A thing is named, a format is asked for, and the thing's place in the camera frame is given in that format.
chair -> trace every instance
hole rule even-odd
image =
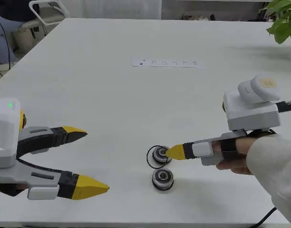
[[[34,4],[39,4],[39,14],[33,9]],[[61,0],[33,0],[29,3],[29,8],[37,18],[24,23],[14,33],[18,47],[24,52],[30,51],[38,43],[35,31],[39,31],[39,27],[43,28],[44,36],[46,36],[48,33],[47,26],[52,27],[70,17]]]

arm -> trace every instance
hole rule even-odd
[[[291,223],[291,141],[279,135],[259,138],[250,147],[246,164]]]

power strip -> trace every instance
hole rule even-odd
[[[133,67],[197,67],[200,66],[197,61],[185,61],[185,60],[149,60],[149,59],[136,59],[132,62]]]

ball bearing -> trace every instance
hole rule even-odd
[[[152,175],[152,183],[160,191],[167,191],[173,187],[174,176],[167,168],[155,170]]]
[[[164,146],[164,147],[156,147],[154,150],[153,150],[153,153],[152,153],[152,156],[153,156],[153,159],[159,163],[159,164],[165,164],[165,163],[169,163],[172,158],[168,158],[166,156],[166,151],[168,150],[169,148]]]

table surface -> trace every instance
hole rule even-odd
[[[159,192],[146,151],[155,144],[227,132],[223,93],[256,74],[291,99],[291,42],[260,22],[66,19],[0,80],[28,126],[72,125],[88,136],[25,160],[89,175],[111,188],[73,201],[0,193],[0,224],[100,227],[246,227],[272,207],[253,176],[172,161],[175,184]],[[131,67],[135,58],[200,61],[206,68]],[[291,113],[275,129],[291,139]],[[287,220],[274,213],[269,224]]]

